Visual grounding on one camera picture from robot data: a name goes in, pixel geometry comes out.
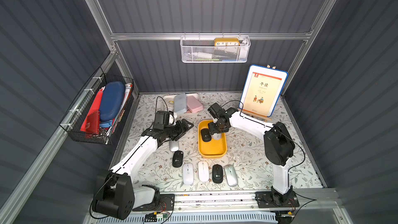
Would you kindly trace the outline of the light grey mouse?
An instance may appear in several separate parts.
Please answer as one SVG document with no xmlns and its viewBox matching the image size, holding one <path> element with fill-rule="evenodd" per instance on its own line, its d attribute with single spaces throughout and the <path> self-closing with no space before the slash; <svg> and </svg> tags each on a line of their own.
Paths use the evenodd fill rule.
<svg viewBox="0 0 398 224">
<path fill-rule="evenodd" d="M 221 133 L 214 133 L 211 135 L 213 140 L 220 140 L 222 138 L 222 134 Z"/>
</svg>

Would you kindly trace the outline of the black mouse front row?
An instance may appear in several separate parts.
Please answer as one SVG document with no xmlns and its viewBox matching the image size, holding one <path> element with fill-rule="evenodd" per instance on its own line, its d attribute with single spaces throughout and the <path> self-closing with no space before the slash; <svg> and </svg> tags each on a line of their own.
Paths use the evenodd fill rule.
<svg viewBox="0 0 398 224">
<path fill-rule="evenodd" d="M 212 181 L 216 184 L 223 182 L 223 168 L 219 164 L 215 164 L 212 167 Z"/>
</svg>

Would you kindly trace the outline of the silver white mouse front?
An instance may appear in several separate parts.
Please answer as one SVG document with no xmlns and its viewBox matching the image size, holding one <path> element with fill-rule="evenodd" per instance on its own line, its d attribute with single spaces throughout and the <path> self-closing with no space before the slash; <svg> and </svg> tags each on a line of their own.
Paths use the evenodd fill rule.
<svg viewBox="0 0 398 224">
<path fill-rule="evenodd" d="M 227 183 L 230 187 L 235 187 L 238 185 L 238 178 L 233 165 L 228 164 L 224 167 Z"/>
</svg>

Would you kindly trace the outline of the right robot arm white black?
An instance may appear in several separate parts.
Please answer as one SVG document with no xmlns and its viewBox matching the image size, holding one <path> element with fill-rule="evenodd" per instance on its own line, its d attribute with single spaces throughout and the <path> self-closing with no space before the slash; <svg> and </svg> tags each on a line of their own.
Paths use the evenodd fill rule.
<svg viewBox="0 0 398 224">
<path fill-rule="evenodd" d="M 293 141 L 285 124 L 282 122 L 269 123 L 246 114 L 236 108 L 223 109 L 214 103 L 207 110 L 213 118 L 208 124 L 209 133 L 214 136 L 229 132 L 231 127 L 243 130 L 261 139 L 264 143 L 265 156 L 273 165 L 273 184 L 262 202 L 270 203 L 276 207 L 298 207 L 299 201 L 289 179 L 292 157 L 295 150 Z"/>
</svg>

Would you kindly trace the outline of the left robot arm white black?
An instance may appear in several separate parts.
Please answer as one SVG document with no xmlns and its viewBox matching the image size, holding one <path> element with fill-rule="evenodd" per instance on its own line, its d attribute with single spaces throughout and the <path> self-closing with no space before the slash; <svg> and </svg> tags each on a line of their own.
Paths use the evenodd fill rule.
<svg viewBox="0 0 398 224">
<path fill-rule="evenodd" d="M 133 209 L 152 204 L 157 188 L 148 185 L 134 188 L 134 178 L 144 162 L 163 143 L 179 140 L 193 127 L 193 123 L 182 119 L 161 130 L 152 126 L 146 129 L 136 146 L 119 163 L 97 176 L 90 215 L 96 212 L 106 217 L 124 220 Z"/>
</svg>

